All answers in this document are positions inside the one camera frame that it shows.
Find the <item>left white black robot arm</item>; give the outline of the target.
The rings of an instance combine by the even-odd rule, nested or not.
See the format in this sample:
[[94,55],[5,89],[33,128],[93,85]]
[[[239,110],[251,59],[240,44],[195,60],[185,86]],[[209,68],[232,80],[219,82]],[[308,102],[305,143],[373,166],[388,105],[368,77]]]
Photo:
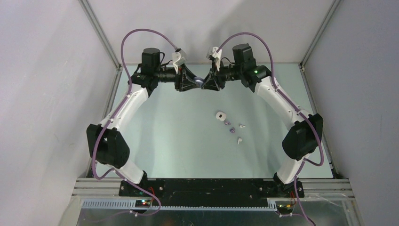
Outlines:
[[111,167],[123,179],[131,181],[130,189],[137,196],[147,194],[149,184],[143,180],[145,172],[134,162],[123,133],[139,107],[150,97],[160,82],[172,82],[179,91],[200,85],[185,65],[186,53],[178,48],[172,53],[172,67],[161,62],[157,48],[146,48],[142,62],[128,77],[128,86],[122,99],[98,124],[86,130],[92,167],[96,162]]

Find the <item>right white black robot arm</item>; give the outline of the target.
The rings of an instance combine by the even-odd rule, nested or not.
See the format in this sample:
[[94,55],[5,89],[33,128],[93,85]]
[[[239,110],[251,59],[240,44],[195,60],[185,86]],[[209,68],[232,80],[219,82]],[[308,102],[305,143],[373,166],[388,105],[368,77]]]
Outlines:
[[322,150],[321,138],[323,118],[312,114],[297,105],[280,86],[270,69],[257,65],[249,44],[233,47],[234,61],[228,66],[222,64],[222,50],[211,47],[207,58],[211,60],[211,69],[202,84],[202,89],[219,91],[227,81],[240,80],[244,87],[260,96],[277,113],[286,126],[288,133],[282,141],[285,160],[276,172],[277,181],[274,192],[285,197],[292,192],[292,182],[299,176],[303,163],[316,149]]

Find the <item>purple earbud charging case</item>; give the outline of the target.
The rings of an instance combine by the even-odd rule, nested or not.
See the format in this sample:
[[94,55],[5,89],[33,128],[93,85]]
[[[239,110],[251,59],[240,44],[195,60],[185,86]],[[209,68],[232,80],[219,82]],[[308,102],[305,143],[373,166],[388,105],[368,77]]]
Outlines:
[[197,83],[197,85],[198,85],[200,88],[202,88],[202,87],[204,86],[204,84],[205,84],[205,80],[204,80],[203,78],[201,78],[201,77],[195,76],[195,77],[194,77],[194,81]]

